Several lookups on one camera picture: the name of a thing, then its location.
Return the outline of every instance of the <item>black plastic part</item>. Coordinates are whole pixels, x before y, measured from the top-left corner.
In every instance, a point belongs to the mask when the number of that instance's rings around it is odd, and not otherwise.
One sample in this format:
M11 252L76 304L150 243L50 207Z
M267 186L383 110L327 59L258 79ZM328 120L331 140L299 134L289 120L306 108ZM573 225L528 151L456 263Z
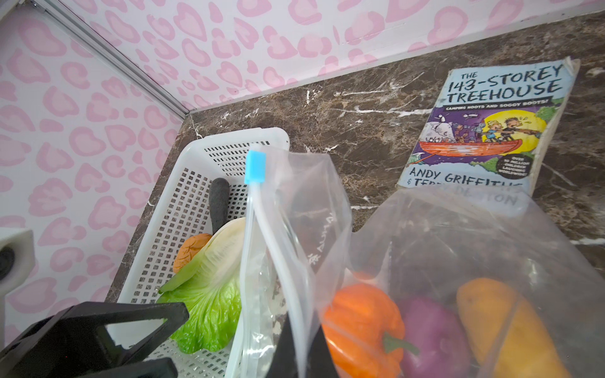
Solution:
M105 328L151 319L166 321L127 350L116 345ZM4 348L0 352L0 377L73 378L141 362L187 319L189 313L183 303L83 302L31 325Z
M11 247L5 246L0 250L0 281L8 276L14 264L15 251Z
M229 182L224 178L216 178L210 184L208 206L212 220L212 234L227 223L227 210L229 208Z
M177 378L177 368L170 358L131 363L121 367L87 374L80 378Z
M287 316L266 378L298 378L292 326ZM321 326L309 351L307 378L338 378Z

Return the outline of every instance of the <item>marble countertop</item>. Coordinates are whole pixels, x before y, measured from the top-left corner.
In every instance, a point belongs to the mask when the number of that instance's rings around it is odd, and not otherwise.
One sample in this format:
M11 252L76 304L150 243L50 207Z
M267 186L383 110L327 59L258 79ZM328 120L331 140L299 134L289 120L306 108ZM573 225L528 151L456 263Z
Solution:
M291 151L330 154L353 206L354 230L395 184L449 70L581 60L544 158L538 205L605 276L605 12L539 25L189 116L149 199L157 202L179 153L207 135L280 127ZM147 205L107 300L115 301L153 213Z

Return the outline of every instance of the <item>wall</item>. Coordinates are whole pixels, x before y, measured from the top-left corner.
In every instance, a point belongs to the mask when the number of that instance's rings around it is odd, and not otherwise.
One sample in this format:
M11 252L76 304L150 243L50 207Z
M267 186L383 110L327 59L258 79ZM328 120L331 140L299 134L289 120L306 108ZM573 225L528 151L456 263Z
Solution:
M34 230L6 340L103 301L181 120L30 7L0 25L0 226Z
M603 0L61 0L189 109L596 9Z

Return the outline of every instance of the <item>book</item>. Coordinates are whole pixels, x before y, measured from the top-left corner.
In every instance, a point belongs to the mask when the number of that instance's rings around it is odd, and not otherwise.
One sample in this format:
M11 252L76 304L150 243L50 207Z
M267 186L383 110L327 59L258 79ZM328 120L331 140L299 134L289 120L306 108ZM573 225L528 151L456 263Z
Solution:
M531 195L579 69L567 57L451 70L397 185L520 186Z

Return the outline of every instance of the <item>ziplock bag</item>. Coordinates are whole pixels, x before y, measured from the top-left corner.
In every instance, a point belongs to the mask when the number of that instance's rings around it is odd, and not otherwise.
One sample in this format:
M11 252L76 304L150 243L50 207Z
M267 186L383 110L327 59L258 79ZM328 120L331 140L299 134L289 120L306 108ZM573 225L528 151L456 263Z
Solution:
M385 278L378 292L419 349L397 357L407 378L603 376L605 282L514 187L401 189L353 234L350 261L352 286L335 303L359 282ZM359 366L360 350L390 357L328 315L322 324L337 365L353 378L399 374Z
M327 306L342 282L351 209L327 154L250 148L240 270L241 376L264 377L269 370L281 328L276 302L283 298L303 378L319 329L315 308Z

